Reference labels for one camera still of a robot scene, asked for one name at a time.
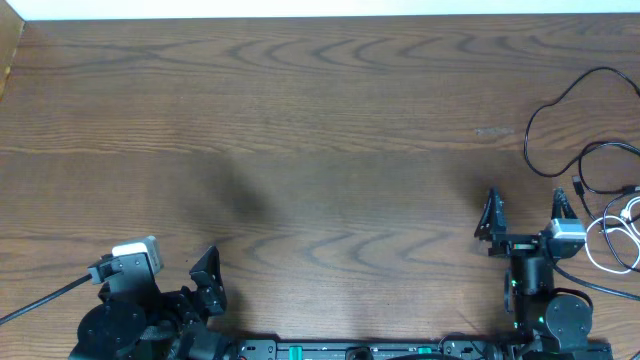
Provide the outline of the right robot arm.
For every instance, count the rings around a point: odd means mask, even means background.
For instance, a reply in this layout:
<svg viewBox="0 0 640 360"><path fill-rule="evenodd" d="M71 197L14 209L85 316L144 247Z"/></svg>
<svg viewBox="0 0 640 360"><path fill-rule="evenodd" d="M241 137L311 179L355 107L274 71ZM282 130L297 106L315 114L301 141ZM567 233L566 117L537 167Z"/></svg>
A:
<svg viewBox="0 0 640 360"><path fill-rule="evenodd" d="M488 199L474 237L490 243L488 255L507 258L504 307L516 334L492 346L493 359L598 360L613 357L611 345L591 340L594 305L576 289L554 284L554 266L575 256L586 229L560 188L554 190L550 222L536 234L510 234L497 189Z"/></svg>

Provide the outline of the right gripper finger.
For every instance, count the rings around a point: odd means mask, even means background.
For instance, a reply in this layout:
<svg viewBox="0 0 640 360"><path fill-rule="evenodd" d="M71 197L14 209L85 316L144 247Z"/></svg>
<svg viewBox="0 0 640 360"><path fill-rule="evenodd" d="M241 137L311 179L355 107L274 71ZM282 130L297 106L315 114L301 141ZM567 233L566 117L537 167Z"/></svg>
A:
<svg viewBox="0 0 640 360"><path fill-rule="evenodd" d="M577 215L561 187L555 188L553 192L551 219L577 219Z"/></svg>
<svg viewBox="0 0 640 360"><path fill-rule="evenodd" d="M493 187L489 191L488 199L484 205L474 236L479 240L495 240L505 233L504 202L499 195L498 189Z"/></svg>

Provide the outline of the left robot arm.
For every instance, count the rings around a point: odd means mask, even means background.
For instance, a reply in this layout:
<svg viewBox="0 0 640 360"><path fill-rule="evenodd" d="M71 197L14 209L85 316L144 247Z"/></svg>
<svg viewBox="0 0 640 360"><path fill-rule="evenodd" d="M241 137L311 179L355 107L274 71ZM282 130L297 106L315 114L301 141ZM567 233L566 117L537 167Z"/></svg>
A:
<svg viewBox="0 0 640 360"><path fill-rule="evenodd" d="M138 243L89 267L91 281L101 286L101 304L82 318L71 359L238 357L232 337L208 329L208 320L227 308L218 249L210 247L189 271L194 290L161 291L155 279L160 265L155 247Z"/></svg>

